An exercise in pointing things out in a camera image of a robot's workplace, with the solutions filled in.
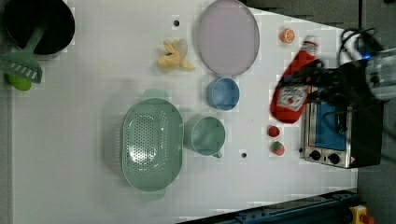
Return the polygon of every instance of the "green strainer basket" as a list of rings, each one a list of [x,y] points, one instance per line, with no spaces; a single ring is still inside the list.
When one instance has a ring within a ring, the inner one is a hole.
[[[121,168],[137,189],[157,191],[171,184],[181,169],[183,120],[166,100],[166,91],[147,90],[144,96],[123,123]]]

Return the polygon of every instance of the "orange object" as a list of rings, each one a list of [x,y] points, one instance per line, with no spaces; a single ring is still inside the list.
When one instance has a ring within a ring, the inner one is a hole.
[[[375,219],[367,215],[367,207],[359,205],[349,209],[353,214],[351,224],[375,224]]]
[[[366,215],[361,216],[361,222],[364,224],[375,224],[374,218]]]
[[[284,29],[282,33],[280,33],[280,40],[285,44],[292,43],[295,37],[294,31],[289,28]]]

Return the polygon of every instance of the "ketchup label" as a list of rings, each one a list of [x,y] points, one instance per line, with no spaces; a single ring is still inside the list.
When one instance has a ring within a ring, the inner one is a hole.
[[[298,111],[306,99],[306,86],[283,87],[279,90],[277,105]]]

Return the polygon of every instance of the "red ketchup bottle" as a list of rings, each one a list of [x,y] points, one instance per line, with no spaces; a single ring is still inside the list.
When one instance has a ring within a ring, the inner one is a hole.
[[[295,56],[293,62],[283,73],[282,78],[287,78],[298,72],[302,66],[316,59],[318,43],[315,37],[309,35],[305,38],[303,46]],[[271,102],[271,114],[277,120],[284,123],[294,123],[303,114],[308,95],[308,86],[287,86],[276,88]]]

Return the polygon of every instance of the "mug handle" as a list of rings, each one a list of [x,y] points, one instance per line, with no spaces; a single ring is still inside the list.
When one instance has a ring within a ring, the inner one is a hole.
[[[221,154],[221,152],[218,152],[218,153],[214,154],[213,156],[220,159],[222,157],[222,154]]]

